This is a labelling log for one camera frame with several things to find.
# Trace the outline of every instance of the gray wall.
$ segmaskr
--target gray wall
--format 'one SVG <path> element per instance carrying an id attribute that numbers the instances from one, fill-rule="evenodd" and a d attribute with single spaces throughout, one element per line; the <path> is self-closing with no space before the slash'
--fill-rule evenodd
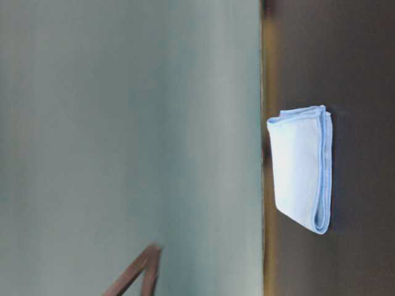
<path id="1" fill-rule="evenodd" d="M 158 241 L 157 295 L 260 295 L 258 45 L 253 0 L 0 0 L 2 293 Z"/>

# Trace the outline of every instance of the dark railing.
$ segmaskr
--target dark railing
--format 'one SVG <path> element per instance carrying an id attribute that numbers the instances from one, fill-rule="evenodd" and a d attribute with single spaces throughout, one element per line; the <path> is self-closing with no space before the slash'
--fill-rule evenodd
<path id="1" fill-rule="evenodd" d="M 141 296 L 153 296 L 158 276 L 159 259 L 162 249 L 157 245 L 149 245 L 125 269 L 118 279 L 104 292 L 102 296 L 121 296 L 143 272 L 144 279 L 141 287 Z"/>

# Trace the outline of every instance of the table surface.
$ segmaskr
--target table surface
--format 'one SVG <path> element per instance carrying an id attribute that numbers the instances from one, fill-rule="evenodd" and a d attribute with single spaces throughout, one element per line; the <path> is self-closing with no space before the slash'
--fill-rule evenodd
<path id="1" fill-rule="evenodd" d="M 265 116 L 324 104 L 334 138 L 324 236 L 276 210 L 264 141 L 265 296 L 395 294 L 394 11 L 394 1 L 266 2 Z"/>

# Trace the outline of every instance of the microfiber cloth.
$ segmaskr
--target microfiber cloth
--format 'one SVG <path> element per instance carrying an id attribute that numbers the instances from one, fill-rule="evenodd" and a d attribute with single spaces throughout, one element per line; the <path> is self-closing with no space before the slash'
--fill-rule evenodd
<path id="1" fill-rule="evenodd" d="M 329 226 L 332 120 L 325 106 L 282 110 L 269 118 L 276 207 L 318 234 Z"/>

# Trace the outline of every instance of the light blue towel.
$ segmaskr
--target light blue towel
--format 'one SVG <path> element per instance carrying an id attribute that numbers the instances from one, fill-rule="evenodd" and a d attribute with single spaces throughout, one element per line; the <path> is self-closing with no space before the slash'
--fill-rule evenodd
<path id="1" fill-rule="evenodd" d="M 325 106 L 280 111 L 269 118 L 276 207 L 318 234 L 329 226 L 332 121 Z"/>

